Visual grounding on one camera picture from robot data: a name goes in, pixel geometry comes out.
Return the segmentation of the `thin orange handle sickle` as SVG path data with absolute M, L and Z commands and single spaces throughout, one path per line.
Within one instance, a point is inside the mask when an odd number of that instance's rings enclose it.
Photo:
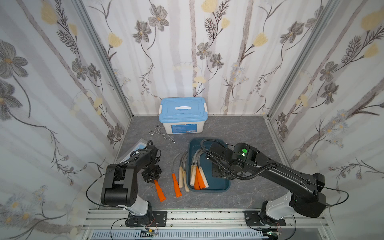
M 198 189 L 199 190 L 202 190 L 202 189 L 205 189 L 206 186 L 204 184 L 204 181 L 203 181 L 203 178 L 202 178 L 202 175 L 201 175 L 201 171 L 200 171 L 200 157 L 197 157 L 197 179 L 198 179 L 198 184 L 199 184 L 199 187 Z

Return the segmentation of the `wooden handle sickle group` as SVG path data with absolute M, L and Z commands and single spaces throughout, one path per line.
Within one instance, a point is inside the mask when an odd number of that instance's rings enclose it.
M 198 151 L 196 151 L 193 156 L 192 156 L 192 161 L 191 161 L 191 177 L 194 176 L 194 165 L 195 165 L 195 158 L 196 158 L 196 154 L 197 154 Z

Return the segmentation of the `orange handle sickle group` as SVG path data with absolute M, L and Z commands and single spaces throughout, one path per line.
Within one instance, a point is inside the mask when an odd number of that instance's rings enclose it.
M 200 185 L 199 185 L 199 180 L 198 180 L 198 176 L 195 175 L 195 185 L 194 185 L 194 189 L 195 190 L 200 190 Z

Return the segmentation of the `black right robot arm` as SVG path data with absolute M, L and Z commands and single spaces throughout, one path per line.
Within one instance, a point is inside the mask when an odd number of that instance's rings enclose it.
M 309 175 L 291 169 L 245 143 L 237 143 L 230 149 L 217 140 L 208 142 L 208 148 L 204 143 L 200 146 L 215 166 L 213 177 L 241 181 L 263 177 L 288 190 L 278 199 L 263 202 L 257 217 L 262 224 L 272 225 L 293 214 L 317 218 L 325 210 L 326 196 L 322 194 L 325 177 L 322 174 Z

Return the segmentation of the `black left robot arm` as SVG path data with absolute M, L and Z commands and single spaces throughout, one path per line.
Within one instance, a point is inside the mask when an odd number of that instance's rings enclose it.
M 151 226 L 155 222 L 152 204 L 138 195 L 138 174 L 141 171 L 146 183 L 155 185 L 159 200 L 166 197 L 159 185 L 162 170 L 158 165 L 161 151 L 148 141 L 144 148 L 133 151 L 129 158 L 119 164 L 107 167 L 101 204 L 107 207 L 123 208 L 129 212 L 126 226 Z

